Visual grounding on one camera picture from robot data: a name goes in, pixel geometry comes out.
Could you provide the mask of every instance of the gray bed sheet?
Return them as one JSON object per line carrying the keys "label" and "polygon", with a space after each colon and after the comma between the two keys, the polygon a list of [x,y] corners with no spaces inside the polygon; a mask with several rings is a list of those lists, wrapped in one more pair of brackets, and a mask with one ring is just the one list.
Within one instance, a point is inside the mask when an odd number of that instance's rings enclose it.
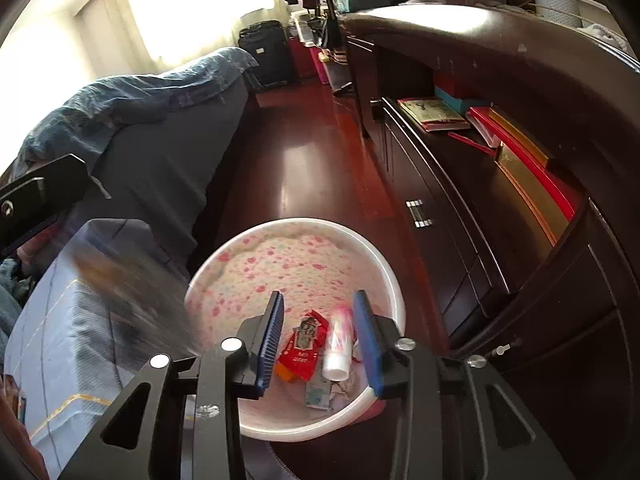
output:
{"label": "gray bed sheet", "polygon": [[66,218],[62,231],[34,260],[46,269],[90,219],[139,219],[187,275],[196,247],[191,235],[206,204],[206,190],[238,128],[248,99],[243,78],[219,95],[181,108],[161,121],[133,124],[114,136],[94,176],[110,198],[91,186]]}

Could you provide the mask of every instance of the blue blanket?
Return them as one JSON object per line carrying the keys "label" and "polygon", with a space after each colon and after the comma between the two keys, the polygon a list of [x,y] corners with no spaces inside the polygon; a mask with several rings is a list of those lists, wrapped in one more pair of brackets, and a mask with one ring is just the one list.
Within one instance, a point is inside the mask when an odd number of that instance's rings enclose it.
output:
{"label": "blue blanket", "polygon": [[41,160],[73,153],[91,173],[111,138],[128,124],[158,121],[179,108],[212,98],[231,86],[256,60],[238,47],[221,48],[162,75],[109,76],[80,89],[24,139],[12,180]]}

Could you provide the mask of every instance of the wooden floor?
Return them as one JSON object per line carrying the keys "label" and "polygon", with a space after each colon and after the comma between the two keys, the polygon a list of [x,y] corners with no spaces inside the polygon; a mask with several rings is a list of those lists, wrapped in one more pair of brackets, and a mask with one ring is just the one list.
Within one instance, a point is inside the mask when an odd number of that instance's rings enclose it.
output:
{"label": "wooden floor", "polygon": [[[385,256],[406,303],[406,334],[436,352],[446,338],[408,223],[354,120],[353,100],[312,80],[258,95],[257,131],[242,148],[218,244],[249,227],[292,217],[331,220],[359,232]],[[372,420],[276,452],[303,480],[386,479],[395,406]],[[319,458],[332,457],[328,463]]]}

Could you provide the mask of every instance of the cabinet knob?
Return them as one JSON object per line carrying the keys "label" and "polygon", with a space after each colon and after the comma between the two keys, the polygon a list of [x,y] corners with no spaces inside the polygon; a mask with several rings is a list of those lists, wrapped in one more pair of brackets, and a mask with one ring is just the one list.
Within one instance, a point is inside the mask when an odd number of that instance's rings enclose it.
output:
{"label": "cabinet knob", "polygon": [[371,115],[373,116],[373,120],[377,123],[381,123],[385,120],[382,108],[382,100],[381,99],[372,99],[369,101],[369,105],[371,106]]}
{"label": "cabinet knob", "polygon": [[433,225],[433,220],[425,218],[422,214],[422,208],[420,207],[423,204],[422,200],[409,200],[406,202],[406,206],[411,213],[412,218],[414,218],[414,225],[421,229],[423,227],[429,227]]}

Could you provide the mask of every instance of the silver handle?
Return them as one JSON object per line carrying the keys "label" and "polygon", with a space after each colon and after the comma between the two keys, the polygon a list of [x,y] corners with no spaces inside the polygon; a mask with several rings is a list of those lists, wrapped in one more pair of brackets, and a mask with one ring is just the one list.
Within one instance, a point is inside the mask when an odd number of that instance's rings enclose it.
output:
{"label": "silver handle", "polygon": [[422,214],[422,208],[420,207],[422,204],[423,202],[420,199],[409,200],[408,202],[406,202],[406,206],[408,207],[409,212],[411,213],[411,216],[414,219],[414,225],[418,229],[433,225],[433,221],[428,218],[425,218],[424,215]]}

